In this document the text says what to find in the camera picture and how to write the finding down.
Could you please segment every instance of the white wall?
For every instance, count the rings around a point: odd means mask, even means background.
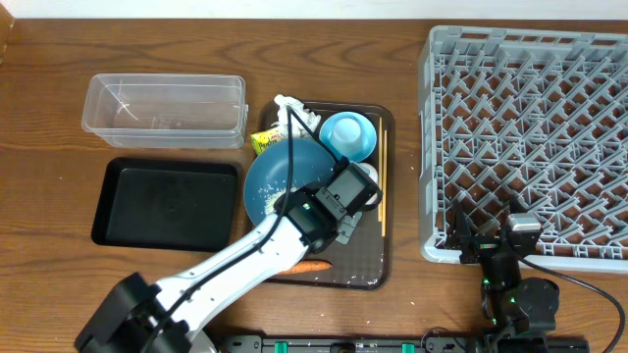
[[[15,18],[628,19],[628,0],[0,0]]]

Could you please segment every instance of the clear plastic container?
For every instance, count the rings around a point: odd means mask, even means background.
[[[240,76],[96,75],[82,127],[114,147],[238,148],[247,109]]]

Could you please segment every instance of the wooden table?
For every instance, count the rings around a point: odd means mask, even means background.
[[[152,282],[207,257],[92,243],[111,159],[237,160],[243,176],[252,161],[248,143],[239,150],[110,147],[80,127],[87,85],[99,73],[240,75],[248,133],[278,93],[380,104],[395,116],[389,282],[374,292],[262,284],[211,324],[216,331],[393,337],[435,326],[473,332],[489,326],[480,310],[480,268],[432,264],[419,253],[416,66],[430,28],[441,24],[628,31],[619,22],[18,20],[0,67],[0,349],[72,352],[79,330],[121,278],[139,271]],[[236,213],[241,235],[241,202]],[[577,276],[628,307],[626,276]],[[602,351],[617,326],[615,309],[586,289],[555,281],[561,292],[555,333],[584,335],[592,352]],[[628,338],[620,348],[628,350]]]

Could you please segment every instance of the tray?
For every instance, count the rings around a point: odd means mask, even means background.
[[[268,281],[306,284],[316,286],[328,286],[337,288],[351,288],[372,290],[382,286],[388,279],[391,266],[391,237],[393,224],[393,170],[394,170],[394,119],[391,112],[379,106],[340,104],[323,102],[303,102],[305,106],[321,115],[316,133],[328,117],[338,112],[356,112],[367,117],[375,129],[379,128],[382,118],[382,126],[388,131],[388,182],[387,182],[387,228],[386,236],[382,237],[382,224],[378,221],[377,210],[364,213],[355,233],[349,242],[343,245],[334,241],[324,252],[311,255],[308,259],[320,259],[331,262],[334,266],[325,271],[308,274],[271,277]],[[271,127],[277,120],[278,107],[274,102],[269,102],[262,110],[259,130]],[[372,165],[377,170],[378,150],[364,162]]]
[[[421,252],[457,199],[492,234],[516,197],[543,225],[530,261],[628,272],[628,36],[437,26],[419,58]]]
[[[229,243],[237,171],[226,164],[116,158],[91,238],[98,245],[220,251]]]

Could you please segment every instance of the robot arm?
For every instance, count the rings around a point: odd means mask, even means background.
[[[291,193],[288,201],[285,197],[277,201],[275,209],[287,202],[287,212],[270,238],[277,214],[178,275],[150,286],[139,274],[123,279],[78,335],[75,348],[81,353],[136,353],[159,330],[151,353],[215,352],[202,330],[218,313],[308,252],[323,251],[338,236],[344,217],[377,207],[379,201],[365,205],[375,194],[381,199],[382,191],[359,166],[343,159],[335,170],[328,184],[307,185]],[[187,291],[192,291],[191,296],[176,308]],[[171,308],[176,310],[168,318]],[[160,321],[167,322],[163,330],[155,329]]]

